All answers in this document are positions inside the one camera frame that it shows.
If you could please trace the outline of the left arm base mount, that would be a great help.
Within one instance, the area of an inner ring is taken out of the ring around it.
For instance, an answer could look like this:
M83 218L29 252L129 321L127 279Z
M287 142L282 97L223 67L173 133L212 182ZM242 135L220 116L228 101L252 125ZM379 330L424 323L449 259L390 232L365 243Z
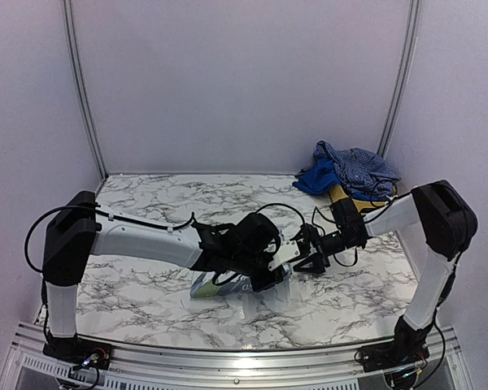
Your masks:
M95 340L88 340L74 335L70 338L52 336L50 330L44 328L46 338L43 353L60 361L82 365L83 362L93 355L97 358L93 360L94 365L100 370L106 370L111 364L113 346Z

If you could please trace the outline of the corner aluminium post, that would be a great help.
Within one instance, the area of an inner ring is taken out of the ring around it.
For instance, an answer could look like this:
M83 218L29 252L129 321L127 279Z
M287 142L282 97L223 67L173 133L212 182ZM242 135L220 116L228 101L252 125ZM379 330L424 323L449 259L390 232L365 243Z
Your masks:
M420 18L422 12L422 1L411 0L409 3L407 24L403 39L403 48L399 60L398 70L389 108L386 114L384 128L378 144L377 154L385 158L389 152L390 143L395 133L399 111L403 102L405 88L412 71L412 63L416 51Z
M108 172L106 164L104 162L104 158L102 156L98 134L94 122L94 116L89 103L89 96L87 94L85 75L83 72L78 46L73 1L63 0L62 8L63 25L66 33L68 53L70 58L72 77L76 89L78 106L80 108L83 124L85 126L85 134L89 142L94 165L96 167L100 180L105 181L108 178Z

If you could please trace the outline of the aluminium front frame rail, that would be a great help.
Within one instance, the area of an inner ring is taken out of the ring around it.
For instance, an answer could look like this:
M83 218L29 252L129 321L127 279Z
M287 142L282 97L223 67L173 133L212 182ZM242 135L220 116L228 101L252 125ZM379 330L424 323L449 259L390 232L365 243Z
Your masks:
M41 327L21 323L0 376L0 389L393 389L418 369L419 389L470 389L461 348L452 327L432 331L429 357L411 365L367 372L360 343L279 350L181 349L110 340L107 369L72 370L43 354Z

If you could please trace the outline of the right corner aluminium post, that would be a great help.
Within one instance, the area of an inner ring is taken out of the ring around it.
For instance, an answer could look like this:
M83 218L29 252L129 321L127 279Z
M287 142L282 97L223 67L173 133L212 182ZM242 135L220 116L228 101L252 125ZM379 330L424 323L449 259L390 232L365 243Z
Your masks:
M416 51L420 18L422 12L422 1L411 0L409 3L407 24L403 39L403 48L399 60L398 70L389 108L386 114L384 128L378 144L377 154L385 158L389 152L390 143L395 133L399 111L403 102L405 88L412 71L412 63Z

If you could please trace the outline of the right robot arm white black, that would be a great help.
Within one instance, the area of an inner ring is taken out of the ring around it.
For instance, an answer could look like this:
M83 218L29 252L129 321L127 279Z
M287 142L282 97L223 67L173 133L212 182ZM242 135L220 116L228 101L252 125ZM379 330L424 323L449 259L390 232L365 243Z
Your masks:
M460 257L477 232L477 216L446 180L417 186L367 214L361 214L350 198L336 201L331 211L336 231L322 236L315 227L304 228L298 239L304 259L296 271L307 271L309 262L316 262L315 272L323 271L328 257L409 226L420 226L425 236L425 267L386 348L393 363L403 364L417 352L448 298Z

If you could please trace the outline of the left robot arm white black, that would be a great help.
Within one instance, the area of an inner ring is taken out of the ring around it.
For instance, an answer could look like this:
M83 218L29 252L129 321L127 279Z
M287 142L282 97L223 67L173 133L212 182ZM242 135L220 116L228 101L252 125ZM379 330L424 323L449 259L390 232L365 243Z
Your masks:
M279 283L303 251L264 214L210 225L194 216L179 225L157 223L100 206L89 191L38 217L24 239L28 266L42 277L48 340L68 361L86 355L77 336L76 299L88 260L114 255L165 262L191 271L245 276L261 291Z

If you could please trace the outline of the left corner aluminium post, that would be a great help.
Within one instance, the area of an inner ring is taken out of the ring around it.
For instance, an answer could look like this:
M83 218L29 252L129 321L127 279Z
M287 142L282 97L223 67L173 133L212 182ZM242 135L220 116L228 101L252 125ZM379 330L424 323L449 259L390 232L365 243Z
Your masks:
M78 46L73 1L63 0L62 8L63 25L66 33L68 53L70 58L72 77L76 89L78 106L80 108L83 124L85 126L85 134L89 142L94 165L96 167L100 180L105 181L108 178L108 172L106 164L104 162L104 158L102 156L98 134L94 122L94 116L89 103L89 96L87 94L85 75L83 72Z

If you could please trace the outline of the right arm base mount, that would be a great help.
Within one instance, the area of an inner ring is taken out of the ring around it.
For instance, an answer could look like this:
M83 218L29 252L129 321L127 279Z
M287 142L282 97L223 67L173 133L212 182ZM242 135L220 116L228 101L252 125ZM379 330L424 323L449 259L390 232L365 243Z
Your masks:
M429 357L429 350L424 339L396 334L392 341L360 347L355 353L355 361L364 369L372 372L406 366L422 362Z

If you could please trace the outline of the blue patterned button shirt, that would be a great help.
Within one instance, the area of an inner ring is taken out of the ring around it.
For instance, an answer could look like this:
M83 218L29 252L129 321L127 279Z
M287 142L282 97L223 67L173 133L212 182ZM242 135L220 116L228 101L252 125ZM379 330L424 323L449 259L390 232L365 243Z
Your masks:
M319 141L313 157L330 161L342 188L356 199L383 202L397 193L400 177L378 154L360 148L337 150L327 141Z

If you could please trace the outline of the light blue t-shirt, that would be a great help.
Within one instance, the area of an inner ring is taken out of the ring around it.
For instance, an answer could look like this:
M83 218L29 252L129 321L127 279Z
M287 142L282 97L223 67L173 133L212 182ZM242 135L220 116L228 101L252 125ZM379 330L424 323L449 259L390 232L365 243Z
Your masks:
M251 286L251 278L244 275L236 276L228 283L216 286L212 283L213 275L206 272L200 273L193 281L190 287L191 299L213 299L217 297L236 297L236 296L253 296L262 297L274 294L278 288L286 290L290 285L290 277L292 276L292 267L284 265L281 268L282 281L275 286L263 290L262 292L254 292Z

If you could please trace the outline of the royal blue garment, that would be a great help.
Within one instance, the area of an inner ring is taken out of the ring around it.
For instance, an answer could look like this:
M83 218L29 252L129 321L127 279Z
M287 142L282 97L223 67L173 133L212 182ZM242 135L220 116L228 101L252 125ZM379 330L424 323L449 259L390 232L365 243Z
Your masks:
M312 196L325 195L334 185L340 184L333 162L323 158L317 159L308 170L297 174L296 181L292 183L298 190Z

